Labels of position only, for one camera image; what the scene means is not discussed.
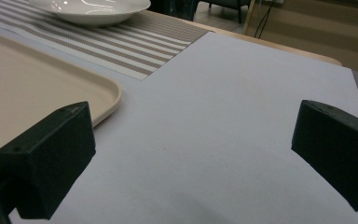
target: beige tray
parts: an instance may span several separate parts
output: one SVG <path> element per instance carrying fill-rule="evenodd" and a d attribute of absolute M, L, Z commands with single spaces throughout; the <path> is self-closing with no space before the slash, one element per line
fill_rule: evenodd
<path fill-rule="evenodd" d="M 93 126 L 117 107 L 118 84 L 0 36 L 0 147 L 57 108 L 88 101 Z"/>

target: black cord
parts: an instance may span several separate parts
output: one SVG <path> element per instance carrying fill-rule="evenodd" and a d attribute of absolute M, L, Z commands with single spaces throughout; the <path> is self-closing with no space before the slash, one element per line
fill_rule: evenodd
<path fill-rule="evenodd" d="M 258 29 L 260 28 L 261 24 L 263 24 L 263 22 L 264 22 L 263 28 L 261 28 L 260 34 L 258 35 L 258 39 L 260 39 L 261 34 L 263 34 L 264 27 L 266 26 L 267 20 L 269 19 L 269 13 L 270 13 L 272 7 L 274 6 L 275 2 L 276 2 L 276 0 L 273 0 L 273 1 L 271 2 L 271 4 L 269 5 L 269 8 L 268 8 L 266 14 L 264 14 L 264 16 L 263 16 L 263 18 L 261 19 L 260 23 L 258 23 L 257 29 L 255 30 L 255 38 L 257 37 Z"/>

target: white bowl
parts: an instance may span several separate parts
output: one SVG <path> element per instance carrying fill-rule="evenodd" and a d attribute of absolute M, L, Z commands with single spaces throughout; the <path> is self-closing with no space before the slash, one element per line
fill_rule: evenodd
<path fill-rule="evenodd" d="M 150 7 L 149 0 L 29 0 L 32 6 L 86 26 L 122 22 Z"/>

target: white table surface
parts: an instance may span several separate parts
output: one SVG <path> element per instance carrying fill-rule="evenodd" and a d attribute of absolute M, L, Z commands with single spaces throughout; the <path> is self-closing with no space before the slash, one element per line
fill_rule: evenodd
<path fill-rule="evenodd" d="M 291 150 L 303 99 L 358 117 L 350 69 L 212 33 L 144 81 L 43 50 L 123 89 L 95 129 L 96 156 L 48 223 L 358 223 Z"/>

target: striped cloth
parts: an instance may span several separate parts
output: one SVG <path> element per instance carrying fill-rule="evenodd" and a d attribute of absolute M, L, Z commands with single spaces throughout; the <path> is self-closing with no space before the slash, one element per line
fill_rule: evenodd
<path fill-rule="evenodd" d="M 0 0 L 0 28 L 141 80 L 208 32 L 149 11 L 116 26 L 80 27 L 26 0 Z"/>

